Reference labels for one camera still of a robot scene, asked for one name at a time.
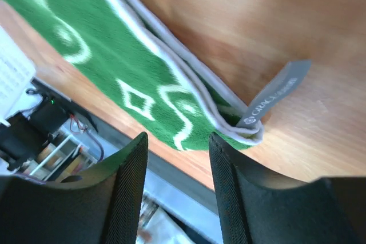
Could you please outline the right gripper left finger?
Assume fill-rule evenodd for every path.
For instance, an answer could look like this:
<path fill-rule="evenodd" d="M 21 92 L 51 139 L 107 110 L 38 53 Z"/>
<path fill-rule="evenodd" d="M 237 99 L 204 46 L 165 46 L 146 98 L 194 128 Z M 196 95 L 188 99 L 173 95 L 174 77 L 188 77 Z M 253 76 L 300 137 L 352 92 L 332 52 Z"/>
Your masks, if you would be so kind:
<path fill-rule="evenodd" d="M 148 135 L 62 182 L 1 177 L 2 243 L 134 243 Z"/>

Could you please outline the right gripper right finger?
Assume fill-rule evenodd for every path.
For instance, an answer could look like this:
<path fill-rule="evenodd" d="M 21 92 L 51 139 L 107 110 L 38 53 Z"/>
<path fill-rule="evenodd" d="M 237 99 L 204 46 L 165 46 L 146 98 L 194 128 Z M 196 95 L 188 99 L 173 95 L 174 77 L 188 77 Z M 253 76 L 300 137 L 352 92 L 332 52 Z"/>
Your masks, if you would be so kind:
<path fill-rule="evenodd" d="M 218 134 L 209 157 L 224 243 L 364 243 L 365 178 L 303 182 L 234 149 Z"/>

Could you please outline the green dinosaur pattern towel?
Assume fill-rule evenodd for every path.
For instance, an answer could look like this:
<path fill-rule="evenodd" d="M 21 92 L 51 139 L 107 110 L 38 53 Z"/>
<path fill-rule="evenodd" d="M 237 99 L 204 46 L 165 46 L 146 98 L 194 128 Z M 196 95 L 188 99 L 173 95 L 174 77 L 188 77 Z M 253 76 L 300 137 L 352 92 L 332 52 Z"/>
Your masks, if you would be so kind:
<path fill-rule="evenodd" d="M 140 0 L 4 0 L 159 141 L 206 151 L 217 132 L 236 149 L 262 142 L 261 118 L 306 76 L 287 63 L 244 103 Z"/>

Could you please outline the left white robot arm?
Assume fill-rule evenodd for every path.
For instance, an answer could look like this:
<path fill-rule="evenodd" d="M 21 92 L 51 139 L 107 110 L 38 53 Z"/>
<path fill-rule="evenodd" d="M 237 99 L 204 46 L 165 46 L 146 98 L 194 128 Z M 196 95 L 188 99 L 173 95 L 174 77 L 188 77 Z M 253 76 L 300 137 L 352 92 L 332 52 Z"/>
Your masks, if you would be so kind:
<path fill-rule="evenodd" d="M 36 158 L 50 143 L 54 134 L 69 119 L 69 114 L 55 99 L 43 99 L 25 116 L 19 111 L 1 126 L 1 156 L 14 171 L 29 159 Z"/>

